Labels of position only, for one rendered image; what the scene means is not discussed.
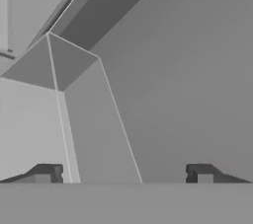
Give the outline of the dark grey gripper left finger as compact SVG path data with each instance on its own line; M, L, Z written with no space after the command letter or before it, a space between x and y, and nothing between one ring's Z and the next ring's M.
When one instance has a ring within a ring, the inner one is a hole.
M62 184L62 164L37 164L24 174L0 181L0 184Z

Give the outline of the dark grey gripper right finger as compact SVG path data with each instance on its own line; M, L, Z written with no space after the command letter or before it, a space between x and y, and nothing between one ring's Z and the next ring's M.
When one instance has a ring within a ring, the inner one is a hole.
M223 173L212 164L187 164L186 174L187 184L199 183L203 175L210 176L211 181L215 184L249 184L249 181Z

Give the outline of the grey fridge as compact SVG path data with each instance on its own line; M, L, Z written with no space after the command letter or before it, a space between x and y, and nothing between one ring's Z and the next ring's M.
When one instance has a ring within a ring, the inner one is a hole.
M62 164L65 184L140 183L93 47L140 0L61 0L0 76L0 181Z

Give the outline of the pale grey cupboard panel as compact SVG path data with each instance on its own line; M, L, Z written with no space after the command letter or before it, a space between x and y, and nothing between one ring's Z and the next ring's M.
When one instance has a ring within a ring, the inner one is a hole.
M0 56L15 59L12 49L10 0L0 0Z

